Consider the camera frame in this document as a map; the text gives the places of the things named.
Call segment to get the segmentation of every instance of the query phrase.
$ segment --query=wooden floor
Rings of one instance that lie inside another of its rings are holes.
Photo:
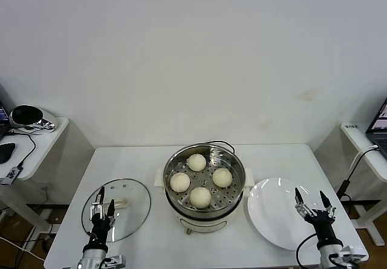
[[[53,210],[49,220],[53,224],[60,224],[65,214],[66,210]],[[358,218],[354,209],[351,209],[350,217]],[[387,213],[379,217],[375,221],[375,225],[384,240],[387,240]],[[30,230],[31,225],[17,214],[11,218],[7,217],[0,225],[0,235],[14,241],[23,241]],[[369,253],[369,260],[361,264],[361,269],[387,268],[387,245],[377,247],[372,242],[366,230],[358,230],[357,232]],[[51,243],[52,240],[49,240],[48,247],[50,247]],[[46,257],[47,254],[42,249],[42,241],[37,242],[33,253],[43,259]],[[0,239],[0,268],[42,269],[43,262],[27,253],[21,254],[17,248]]]

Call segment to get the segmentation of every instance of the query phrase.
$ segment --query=white wall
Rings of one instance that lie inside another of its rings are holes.
[[[387,94],[386,5],[0,0],[0,81],[16,104],[71,118],[94,147],[222,138],[318,150]],[[320,160],[343,161],[340,138],[330,142]]]

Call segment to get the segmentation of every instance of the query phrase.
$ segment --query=white desk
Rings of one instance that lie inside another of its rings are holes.
[[[36,169],[42,163],[56,140],[63,133],[67,124],[67,118],[59,118],[59,126],[52,133],[44,135],[31,135],[32,139],[36,143],[36,149],[24,161],[23,170],[19,174],[18,180],[27,180],[34,175]],[[11,156],[11,159],[9,159],[6,163],[0,164],[0,179],[7,176],[11,168],[13,166],[17,166],[33,148],[33,144],[30,139],[23,135],[5,136],[0,141],[0,144],[4,143],[15,143],[16,148]],[[4,204],[25,218],[30,224],[37,227],[40,232],[49,231],[49,223],[26,206],[24,200],[14,192],[12,186],[0,186],[0,199]]]
[[[358,151],[373,145],[373,143],[365,135],[367,125],[364,123],[342,123],[341,129]],[[386,158],[379,151],[368,152],[366,155],[364,155],[363,158],[375,173],[376,177],[383,182],[387,182]],[[383,213],[387,212],[387,199],[382,199],[367,212],[363,206],[354,207],[360,215],[359,219],[352,220],[355,228],[367,229],[375,245],[383,246],[385,242],[376,229],[374,220],[381,216]]]
[[[102,184],[116,178],[141,181],[151,194],[152,206],[145,223],[133,235],[109,243],[108,256],[123,254],[130,269],[268,268],[297,264],[294,251],[281,249],[259,234],[247,213],[247,198],[223,229],[187,235],[176,222],[163,189],[154,187],[155,173],[179,147],[98,148],[79,184],[45,261],[45,268],[76,265],[88,242],[80,215],[88,197]],[[323,190],[337,207],[333,227],[344,244],[364,248],[310,148],[305,144],[239,145],[236,154],[252,169],[256,182],[269,177],[298,180],[319,193]],[[300,255],[305,265],[318,264],[316,248]]]

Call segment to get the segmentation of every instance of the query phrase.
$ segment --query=laptop screen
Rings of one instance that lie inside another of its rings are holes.
[[[374,121],[372,121],[371,126],[368,128],[367,132],[372,131],[387,131],[387,99],[380,108],[379,113],[376,115]]]

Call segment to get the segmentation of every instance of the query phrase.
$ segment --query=perforated steamer tray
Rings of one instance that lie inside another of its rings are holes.
[[[207,161],[206,167],[199,172],[190,170],[187,165],[187,159],[196,153],[203,155]],[[233,180],[229,187],[221,188],[213,183],[212,175],[218,168],[231,172]],[[190,186],[185,192],[177,193],[171,189],[169,181],[177,172],[183,172],[190,178]],[[193,219],[214,219],[231,212],[242,197],[245,181],[245,170],[239,158],[226,148],[207,143],[182,148],[171,156],[163,172],[169,202],[179,212]],[[190,192],[196,187],[205,187],[212,195],[210,205],[204,209],[197,209],[189,201]]]

